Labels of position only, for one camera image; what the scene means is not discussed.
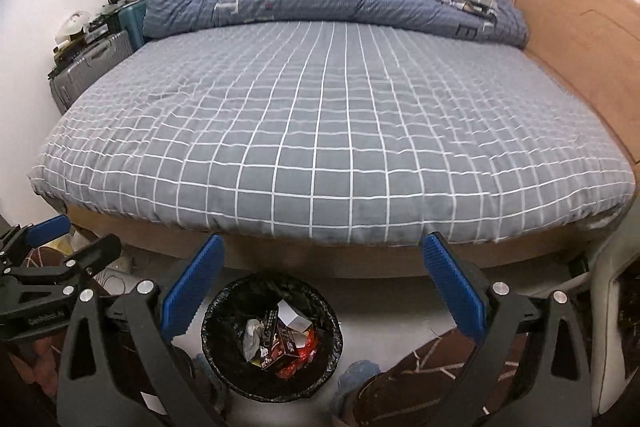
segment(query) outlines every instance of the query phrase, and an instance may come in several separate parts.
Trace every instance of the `silver screw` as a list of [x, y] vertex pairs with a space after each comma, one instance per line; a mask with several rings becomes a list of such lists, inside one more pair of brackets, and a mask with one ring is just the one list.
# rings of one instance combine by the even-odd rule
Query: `silver screw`
[[142, 295], [151, 293], [153, 288], [154, 288], [154, 282], [150, 281], [149, 279], [139, 282], [137, 286], [138, 293], [142, 293]]
[[565, 302], [567, 302], [566, 293], [561, 292], [560, 290], [554, 292], [554, 301], [559, 304], [565, 304]]
[[509, 287], [504, 282], [494, 282], [494, 286], [492, 287], [498, 295], [507, 295], [507, 293], [509, 293]]
[[82, 302], [89, 302], [93, 298], [94, 298], [94, 291], [91, 288], [82, 290], [82, 293], [80, 294], [80, 300]]

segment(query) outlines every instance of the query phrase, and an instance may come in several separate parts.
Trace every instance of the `gray suitcase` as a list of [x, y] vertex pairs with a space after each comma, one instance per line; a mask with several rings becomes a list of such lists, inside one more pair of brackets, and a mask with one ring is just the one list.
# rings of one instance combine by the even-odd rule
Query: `gray suitcase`
[[82, 52], [73, 64], [49, 82], [60, 113], [64, 114], [89, 86], [132, 53], [126, 30]]

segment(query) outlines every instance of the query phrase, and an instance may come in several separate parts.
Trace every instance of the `wooden headboard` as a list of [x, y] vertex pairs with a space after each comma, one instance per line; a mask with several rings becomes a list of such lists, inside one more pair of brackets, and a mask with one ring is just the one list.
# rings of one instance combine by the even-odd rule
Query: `wooden headboard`
[[640, 172], [640, 4], [516, 0], [525, 52], [599, 115]]

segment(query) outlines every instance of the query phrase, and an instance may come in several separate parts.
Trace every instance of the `black bag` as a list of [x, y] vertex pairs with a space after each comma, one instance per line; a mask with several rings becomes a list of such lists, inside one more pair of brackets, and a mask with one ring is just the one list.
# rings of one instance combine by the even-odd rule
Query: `black bag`
[[[245, 361], [244, 327], [285, 299], [305, 315], [319, 335], [314, 359], [289, 380]], [[255, 273], [232, 282], [209, 305], [202, 323], [202, 347], [220, 380], [236, 393], [260, 402], [309, 398], [331, 377], [342, 353], [334, 311], [315, 288], [281, 273]]]

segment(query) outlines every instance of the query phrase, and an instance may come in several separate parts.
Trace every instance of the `tiled floor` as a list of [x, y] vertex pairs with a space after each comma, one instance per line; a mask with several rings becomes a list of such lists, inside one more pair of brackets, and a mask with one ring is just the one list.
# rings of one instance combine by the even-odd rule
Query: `tiled floor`
[[[157, 256], [137, 257], [135, 277], [118, 275], [127, 289], [142, 277], [157, 278], [174, 260]], [[200, 327], [206, 305], [228, 282], [244, 272], [225, 269], [213, 285], [187, 334], [174, 343], [192, 357], [202, 351]], [[567, 270], [553, 258], [488, 270], [491, 280], [503, 280], [521, 293], [534, 293], [569, 279]], [[261, 404], [233, 395], [228, 422], [232, 427], [321, 427], [330, 425], [328, 404], [334, 394], [337, 375], [356, 360], [369, 359], [384, 370], [416, 347], [430, 341], [453, 322], [433, 283], [427, 277], [386, 280], [307, 280], [334, 308], [344, 336], [344, 350], [336, 375], [309, 400], [288, 404]], [[122, 288], [111, 279], [108, 286]]]

